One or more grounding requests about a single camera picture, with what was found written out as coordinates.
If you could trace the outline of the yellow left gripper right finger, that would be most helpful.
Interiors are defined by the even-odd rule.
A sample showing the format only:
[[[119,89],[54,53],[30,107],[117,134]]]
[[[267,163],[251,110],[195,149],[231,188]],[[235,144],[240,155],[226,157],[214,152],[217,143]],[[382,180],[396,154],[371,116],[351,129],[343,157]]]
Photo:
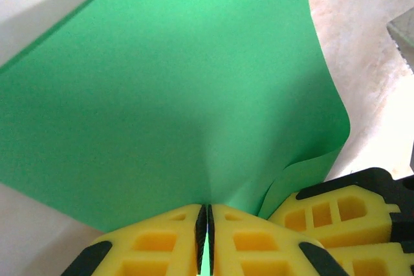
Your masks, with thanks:
[[[207,213],[210,275],[346,275],[302,233],[222,204]]]

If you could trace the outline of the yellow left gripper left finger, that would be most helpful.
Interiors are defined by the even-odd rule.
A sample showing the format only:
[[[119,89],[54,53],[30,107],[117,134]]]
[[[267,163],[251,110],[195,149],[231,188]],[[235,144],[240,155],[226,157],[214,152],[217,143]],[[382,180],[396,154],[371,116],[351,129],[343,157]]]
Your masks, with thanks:
[[[190,204],[106,233],[64,275],[200,275],[206,206]]]

